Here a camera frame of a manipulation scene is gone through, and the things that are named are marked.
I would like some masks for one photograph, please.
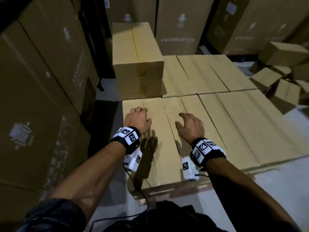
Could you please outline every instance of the forearm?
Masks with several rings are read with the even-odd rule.
[[[206,162],[211,183],[237,231],[247,225],[261,230],[277,222],[296,225],[288,213],[266,191],[224,158]]]
[[[88,222],[125,154],[121,143],[111,142],[62,181],[51,198],[75,202]]]

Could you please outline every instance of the gray floor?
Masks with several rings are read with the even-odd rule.
[[[237,66],[248,76],[251,76],[248,67],[252,63],[236,63]],[[105,91],[97,91],[97,100],[119,101],[118,88],[115,79],[103,79],[102,86]],[[309,140],[309,119],[298,107],[285,116],[303,133]],[[122,107],[119,104],[117,114],[118,122],[114,123],[113,131],[121,126]],[[281,165],[277,170],[265,172],[256,176],[255,182],[274,197],[284,209],[291,215],[303,231],[309,230],[309,157],[295,160]],[[95,211],[85,231],[89,231],[92,221],[134,215],[146,209],[139,206],[126,188],[126,176],[122,168],[111,181],[99,207]],[[194,195],[171,199],[179,206],[193,205],[196,212],[207,214],[218,227],[227,231],[235,231],[227,214],[225,213],[214,190],[196,193]],[[96,222],[93,231],[101,232],[115,220]]]

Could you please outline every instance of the black wrist strap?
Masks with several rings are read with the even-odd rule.
[[[126,155],[131,155],[139,147],[141,134],[135,127],[120,128],[110,142],[120,142],[126,148]]]
[[[193,151],[190,153],[192,161],[198,167],[204,167],[206,162],[214,158],[226,158],[224,150],[206,138],[197,138],[192,144]]]

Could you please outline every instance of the left hand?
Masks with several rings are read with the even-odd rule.
[[[146,133],[151,126],[151,119],[147,119],[147,108],[132,108],[125,117],[125,126],[133,126],[139,130],[141,136]]]

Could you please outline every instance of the concrete floor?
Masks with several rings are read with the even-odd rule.
[[[236,63],[248,76],[250,62]],[[97,91],[97,100],[119,101],[115,79],[101,81],[105,91]],[[309,140],[309,119],[294,109],[285,116],[293,123],[306,140]],[[118,104],[112,134],[122,125],[122,104]],[[279,169],[258,174],[255,182],[274,197],[291,215],[303,231],[309,230],[309,157],[295,160],[280,166]],[[235,231],[214,190],[171,199],[179,206],[193,205],[198,213],[207,214],[221,229]],[[139,206],[127,191],[126,173],[120,167],[110,183],[102,202],[95,211],[85,231],[88,232],[92,221],[102,218],[121,217],[140,213],[146,206]],[[115,220],[96,222],[92,231],[101,232]]]

